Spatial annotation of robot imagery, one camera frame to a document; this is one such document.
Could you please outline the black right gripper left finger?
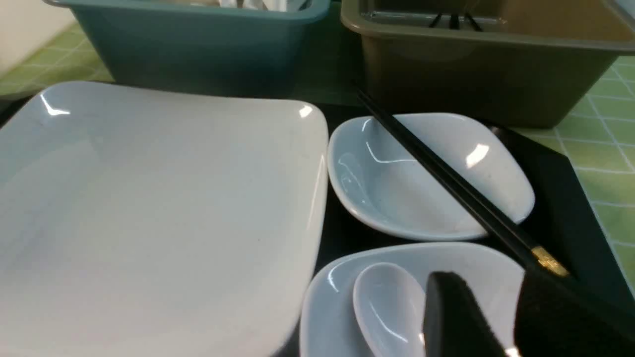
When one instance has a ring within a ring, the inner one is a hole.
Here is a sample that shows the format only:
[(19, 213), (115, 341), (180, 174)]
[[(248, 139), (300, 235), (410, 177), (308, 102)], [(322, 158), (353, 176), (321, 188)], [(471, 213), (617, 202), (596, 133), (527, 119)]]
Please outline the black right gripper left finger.
[(423, 337), (427, 357), (505, 357), (472, 290), (456, 273), (427, 278)]

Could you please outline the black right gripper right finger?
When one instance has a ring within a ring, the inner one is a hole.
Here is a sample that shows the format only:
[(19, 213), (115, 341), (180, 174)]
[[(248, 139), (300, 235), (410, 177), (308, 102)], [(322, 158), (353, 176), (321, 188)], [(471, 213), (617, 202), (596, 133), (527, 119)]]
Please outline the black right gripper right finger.
[(577, 282), (527, 270), (514, 322), (522, 357), (632, 357), (634, 315)]

